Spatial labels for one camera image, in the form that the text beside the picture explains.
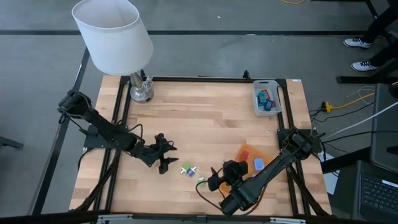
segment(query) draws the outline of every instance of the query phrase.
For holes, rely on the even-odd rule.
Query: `table leg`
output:
[[[339,170],[346,166],[350,166],[356,163],[358,160],[369,161],[370,147],[360,149],[358,151],[334,158],[328,161],[321,162],[322,172],[324,174]]]
[[[24,147],[23,143],[13,141],[8,138],[0,137],[0,147],[2,147],[2,146],[10,146],[10,147],[14,147],[16,149],[22,149]]]

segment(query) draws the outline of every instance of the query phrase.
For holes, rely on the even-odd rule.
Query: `person's foot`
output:
[[[372,45],[372,43],[363,42],[360,37],[345,39],[343,43],[347,47],[359,47],[362,49],[368,49]]]
[[[352,63],[351,68],[358,72],[367,72],[367,71],[371,71],[371,70],[376,70],[379,67],[373,66],[369,60],[365,60],[363,62]]]

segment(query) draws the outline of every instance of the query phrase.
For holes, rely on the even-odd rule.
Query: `white cable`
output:
[[[373,88],[373,89],[366,89],[366,90],[373,90],[374,91],[374,86],[362,86],[361,88],[359,88],[358,90],[356,90],[352,94],[348,95],[347,97],[350,97],[350,96],[354,95],[355,93],[359,92],[360,90],[362,90],[364,88]]]
[[[340,131],[337,131],[337,132],[335,132],[335,133],[333,133],[333,134],[327,136],[324,140],[327,140],[328,138],[330,138],[330,137],[332,137],[332,136],[334,136],[334,135],[336,135],[336,134],[338,134],[338,133],[342,133],[343,131],[346,131],[346,130],[348,130],[348,129],[350,129],[350,128],[353,128],[353,127],[355,127],[355,126],[357,126],[357,125],[360,125],[360,124],[362,124],[363,122],[368,121],[368,120],[370,120],[370,119],[372,119],[372,118],[378,116],[379,114],[385,112],[386,110],[392,108],[392,107],[395,106],[395,105],[398,105],[398,102],[395,102],[395,103],[391,104],[390,106],[388,106],[388,107],[385,108],[384,110],[378,112],[377,114],[374,114],[373,116],[371,116],[371,117],[369,117],[369,118],[366,118],[366,119],[363,120],[363,121],[360,121],[360,122],[358,122],[358,123],[356,123],[356,124],[354,124],[354,125],[351,125],[350,127],[341,129]]]
[[[362,89],[362,90],[358,90],[358,95],[359,95],[359,97],[361,98],[361,100],[362,100],[364,103],[366,103],[367,105],[369,105],[370,103],[368,103],[364,98],[362,98],[361,91],[363,91],[363,90],[371,90],[371,89]]]

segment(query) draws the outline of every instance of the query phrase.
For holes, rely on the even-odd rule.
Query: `yellow cable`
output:
[[[365,99],[365,98],[367,98],[367,97],[369,97],[369,96],[373,96],[373,95],[374,95],[374,93],[370,93],[370,94],[368,94],[368,95],[366,95],[366,96],[362,96],[362,97],[360,97],[360,98],[358,98],[358,99],[356,99],[356,100],[354,100],[354,101],[351,101],[351,102],[349,102],[349,103],[346,103],[346,104],[344,104],[343,106],[331,106],[331,108],[332,108],[332,109],[342,109],[342,108],[344,108],[344,107],[346,107],[346,106],[349,106],[349,105],[352,105],[353,103],[358,102],[359,100]]]
[[[303,2],[305,2],[305,0],[301,0],[299,2],[289,2],[289,1],[285,1],[285,0],[280,0],[281,2],[287,3],[287,4],[301,4]]]
[[[365,99],[365,98],[367,98],[367,97],[370,97],[370,96],[373,96],[374,95],[374,93],[370,93],[370,94],[368,94],[368,95],[366,95],[366,96],[362,96],[362,97],[360,97],[360,98],[358,98],[358,99],[356,99],[356,100],[354,100],[354,101],[351,101],[351,102],[349,102],[349,103],[346,103],[346,104],[344,104],[343,106],[332,106],[332,105],[330,105],[329,104],[329,102],[325,102],[325,106],[326,106],[326,112],[327,113],[330,113],[330,111],[331,110],[334,110],[334,109],[342,109],[342,108],[344,108],[344,107],[346,107],[346,106],[349,106],[349,105],[352,105],[353,103],[356,103],[356,102],[358,102],[359,100],[363,100],[363,99]]]

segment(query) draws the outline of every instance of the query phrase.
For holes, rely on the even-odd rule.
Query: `lamp shade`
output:
[[[137,8],[128,0],[83,0],[72,15],[102,72],[129,75],[149,63],[154,46]]]

